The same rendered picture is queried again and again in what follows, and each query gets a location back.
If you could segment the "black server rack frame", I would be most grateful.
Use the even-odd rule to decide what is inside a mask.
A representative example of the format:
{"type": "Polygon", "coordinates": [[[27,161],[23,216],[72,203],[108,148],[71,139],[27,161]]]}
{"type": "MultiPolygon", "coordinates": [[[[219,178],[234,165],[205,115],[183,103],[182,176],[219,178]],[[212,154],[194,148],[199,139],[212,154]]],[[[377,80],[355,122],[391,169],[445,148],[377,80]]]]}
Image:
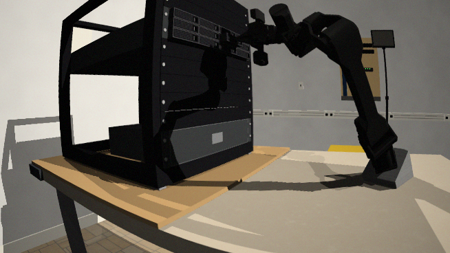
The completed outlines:
{"type": "Polygon", "coordinates": [[[235,0],[146,0],[144,18],[121,28],[79,21],[106,1],[89,0],[62,23],[58,105],[63,157],[162,190],[251,154],[251,56],[246,60],[169,38],[170,8],[240,35],[248,31],[248,9],[235,0]],[[109,34],[71,53],[73,27],[109,34]],[[142,124],[108,127],[108,140],[72,145],[70,74],[138,76],[142,124]],[[98,153],[109,149],[111,155],[98,153]]]}

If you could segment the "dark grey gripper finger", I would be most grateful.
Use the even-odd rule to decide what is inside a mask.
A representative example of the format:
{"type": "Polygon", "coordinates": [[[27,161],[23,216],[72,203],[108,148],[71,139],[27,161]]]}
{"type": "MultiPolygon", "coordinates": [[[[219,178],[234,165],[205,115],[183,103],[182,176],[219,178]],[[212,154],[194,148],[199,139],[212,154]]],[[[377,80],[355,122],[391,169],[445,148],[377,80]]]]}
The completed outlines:
{"type": "Polygon", "coordinates": [[[248,36],[248,31],[244,32],[243,34],[239,35],[238,37],[236,37],[235,39],[243,39],[243,38],[250,38],[248,36]]]}
{"type": "MultiPolygon", "coordinates": [[[[239,41],[239,42],[243,42],[243,43],[248,42],[248,44],[250,44],[251,47],[254,47],[252,38],[238,38],[238,39],[235,39],[235,41],[239,41]]],[[[254,47],[254,48],[257,49],[256,47],[254,47]]]]}

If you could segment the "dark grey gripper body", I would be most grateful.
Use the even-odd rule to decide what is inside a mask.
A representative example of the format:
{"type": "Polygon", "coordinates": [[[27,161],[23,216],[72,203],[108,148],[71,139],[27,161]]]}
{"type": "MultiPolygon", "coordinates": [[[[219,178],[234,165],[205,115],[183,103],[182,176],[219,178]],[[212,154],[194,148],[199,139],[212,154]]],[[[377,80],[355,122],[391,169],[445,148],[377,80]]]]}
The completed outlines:
{"type": "MultiPolygon", "coordinates": [[[[255,19],[255,21],[265,23],[264,13],[257,8],[250,9],[250,17],[255,19]]],[[[270,35],[273,35],[272,40],[264,43],[264,45],[276,44],[276,43],[281,44],[281,41],[279,40],[278,29],[276,26],[272,25],[272,29],[270,30],[270,35]]],[[[253,43],[254,47],[258,47],[258,51],[253,52],[253,62],[256,65],[266,66],[268,64],[268,54],[264,52],[264,45],[258,45],[258,44],[253,43]]]]}

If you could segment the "light brown wooden board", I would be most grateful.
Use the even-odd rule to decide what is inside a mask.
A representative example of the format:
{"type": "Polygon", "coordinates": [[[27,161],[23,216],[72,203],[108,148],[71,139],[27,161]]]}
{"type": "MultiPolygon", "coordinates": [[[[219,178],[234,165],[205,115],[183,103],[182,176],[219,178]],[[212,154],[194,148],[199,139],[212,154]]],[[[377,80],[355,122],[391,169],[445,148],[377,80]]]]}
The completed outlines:
{"type": "Polygon", "coordinates": [[[62,155],[32,160],[32,164],[96,201],[160,229],[242,183],[289,150],[290,147],[253,146],[249,155],[169,184],[162,190],[62,155]]]}

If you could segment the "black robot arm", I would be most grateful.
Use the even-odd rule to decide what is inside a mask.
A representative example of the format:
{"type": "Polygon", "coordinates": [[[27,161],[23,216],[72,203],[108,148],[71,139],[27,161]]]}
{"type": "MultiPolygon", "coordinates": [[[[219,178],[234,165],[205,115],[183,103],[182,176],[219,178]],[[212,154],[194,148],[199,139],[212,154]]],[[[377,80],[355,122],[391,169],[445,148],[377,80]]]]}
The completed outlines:
{"type": "MultiPolygon", "coordinates": [[[[340,65],[359,114],[354,120],[358,140],[376,174],[398,168],[393,151],[398,137],[377,112],[361,61],[363,42],[356,24],[343,16],[321,12],[314,12],[302,22],[295,23],[288,6],[283,3],[273,5],[269,13],[278,29],[279,40],[292,54],[302,58],[317,47],[340,65]]],[[[255,44],[263,45],[273,39],[271,29],[272,25],[255,21],[248,24],[248,36],[255,44]]]]}

